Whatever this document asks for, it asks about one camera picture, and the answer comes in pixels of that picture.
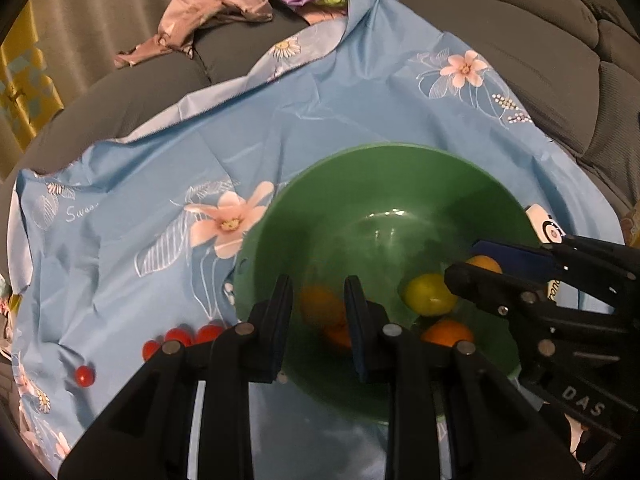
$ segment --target pink flower print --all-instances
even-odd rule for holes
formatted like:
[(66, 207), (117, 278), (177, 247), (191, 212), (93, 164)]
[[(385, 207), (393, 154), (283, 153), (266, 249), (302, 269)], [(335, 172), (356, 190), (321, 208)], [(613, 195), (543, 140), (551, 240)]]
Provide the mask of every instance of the pink flower print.
[(449, 56), (449, 65), (440, 70), (440, 75), (453, 75), (453, 86), (462, 88), (465, 80), (473, 86), (482, 85), (482, 76), (478, 74), (479, 70), (488, 67), (487, 63), (481, 59), (476, 59), (478, 53), (474, 50), (467, 50), (465, 57), (455, 55)]
[(69, 447), (68, 442), (66, 441), (65, 436), (62, 433), (56, 434), (54, 431), (51, 431), (51, 434), (56, 438), (56, 453), (58, 456), (64, 460), (66, 456), (71, 453), (71, 448)]
[(261, 182), (255, 188), (249, 200), (227, 191), (218, 200), (218, 206), (189, 204), (184, 208), (192, 213), (202, 213), (209, 217), (197, 220), (191, 226), (191, 247), (199, 246), (216, 238), (214, 250), (219, 258), (227, 259), (238, 254), (242, 246), (242, 236), (253, 227), (267, 211), (267, 207), (258, 205), (262, 199), (273, 193), (271, 182)]
[(15, 378), (15, 384), (18, 386), (18, 394), (20, 396), (23, 396), (24, 394), (34, 396), (36, 394), (36, 389), (31, 380), (27, 377), (27, 373), (24, 371), (22, 363), (18, 364), (18, 375)]

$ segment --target white daisy print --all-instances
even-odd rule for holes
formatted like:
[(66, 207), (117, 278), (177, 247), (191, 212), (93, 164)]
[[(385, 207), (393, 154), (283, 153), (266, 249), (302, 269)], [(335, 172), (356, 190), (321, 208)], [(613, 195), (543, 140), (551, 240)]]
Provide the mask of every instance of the white daisy print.
[(298, 38), (295, 36), (291, 36), (286, 40), (279, 41), (275, 45), (273, 45), (270, 49), (270, 53), (273, 54), (273, 57), (277, 60), (294, 57), (300, 54), (300, 48), (298, 44)]

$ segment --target leaf print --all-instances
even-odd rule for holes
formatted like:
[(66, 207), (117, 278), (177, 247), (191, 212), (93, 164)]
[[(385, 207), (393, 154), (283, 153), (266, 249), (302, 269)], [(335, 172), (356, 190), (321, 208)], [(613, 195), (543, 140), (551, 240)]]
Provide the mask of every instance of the leaf print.
[(271, 55), (277, 60), (289, 59), (297, 56), (301, 51), (302, 48), (298, 44), (297, 36), (291, 36), (286, 40), (279, 41), (269, 49)]
[(237, 184), (239, 184), (239, 182), (235, 182), (230, 178), (224, 178), (213, 182), (204, 182), (197, 186), (190, 186), (184, 197), (184, 201), (187, 204), (192, 204), (196, 198), (202, 200), (209, 195), (231, 191)]
[(460, 88), (456, 88), (453, 85), (453, 77), (452, 76), (447, 76), (447, 92), (449, 92), (451, 95), (457, 95), (460, 93)]
[(63, 186), (57, 182), (47, 183), (47, 191), (50, 195), (60, 195), (62, 198), (68, 198), (70, 200), (76, 199), (76, 192), (70, 187)]
[(164, 232), (136, 255), (136, 272), (140, 278), (171, 266), (182, 254), (187, 239), (188, 216), (182, 211)]
[(449, 59), (449, 48), (443, 48), (435, 56), (431, 56), (431, 59), (433, 60), (433, 64), (436, 67), (442, 68), (448, 63), (447, 60)]
[(429, 90), (429, 99), (440, 99), (447, 94), (449, 76), (441, 75)]
[(40, 195), (31, 213), (33, 223), (37, 227), (46, 231), (53, 223), (58, 214), (58, 198), (55, 195)]

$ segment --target red ball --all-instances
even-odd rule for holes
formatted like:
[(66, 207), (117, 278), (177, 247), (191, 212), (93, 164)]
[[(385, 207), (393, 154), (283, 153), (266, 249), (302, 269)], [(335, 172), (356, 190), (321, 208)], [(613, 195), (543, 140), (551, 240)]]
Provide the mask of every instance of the red ball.
[(215, 341), (224, 331), (225, 329), (218, 325), (205, 325), (196, 334), (196, 345)]
[(142, 347), (142, 358), (145, 361), (149, 361), (149, 359), (151, 359), (151, 356), (155, 354), (159, 349), (160, 343), (158, 341), (155, 341), (153, 339), (147, 341)]
[(79, 366), (76, 370), (76, 383), (82, 388), (88, 388), (95, 383), (95, 374), (88, 366)]
[(172, 328), (164, 335), (165, 341), (179, 341), (185, 346), (191, 346), (193, 344), (193, 339), (191, 335), (184, 329), (181, 328)]

